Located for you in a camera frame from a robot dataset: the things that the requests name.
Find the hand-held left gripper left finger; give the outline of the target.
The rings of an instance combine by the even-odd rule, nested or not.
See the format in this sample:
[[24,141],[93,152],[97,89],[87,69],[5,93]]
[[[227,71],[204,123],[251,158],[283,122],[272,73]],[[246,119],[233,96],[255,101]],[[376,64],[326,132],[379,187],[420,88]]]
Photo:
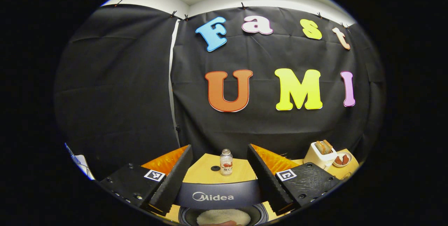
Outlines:
[[187,145],[141,166],[129,163],[100,183],[126,202],[165,216],[177,197],[192,155],[192,146]]

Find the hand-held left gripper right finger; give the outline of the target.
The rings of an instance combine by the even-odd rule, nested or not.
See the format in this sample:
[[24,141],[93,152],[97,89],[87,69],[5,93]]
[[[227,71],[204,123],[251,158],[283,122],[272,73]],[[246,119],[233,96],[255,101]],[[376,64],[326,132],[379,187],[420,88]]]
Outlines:
[[317,201],[341,182],[311,162],[296,164],[254,144],[248,145],[247,160],[277,215]]

